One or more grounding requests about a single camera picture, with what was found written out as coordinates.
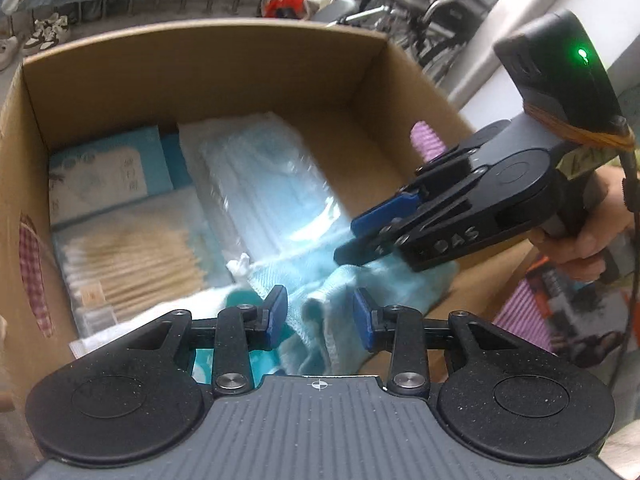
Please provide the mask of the person right hand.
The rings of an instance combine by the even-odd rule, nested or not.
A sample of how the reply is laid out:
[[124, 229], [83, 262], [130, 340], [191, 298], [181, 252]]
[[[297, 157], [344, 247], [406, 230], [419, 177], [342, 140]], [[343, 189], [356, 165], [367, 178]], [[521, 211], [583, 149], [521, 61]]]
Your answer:
[[529, 241], [544, 256], [570, 278], [581, 282], [600, 278], [605, 271], [600, 252], [634, 224], [634, 215], [624, 204], [623, 169], [602, 166], [597, 174], [604, 185], [604, 199], [590, 212], [576, 237], [552, 238], [539, 228], [528, 233]]

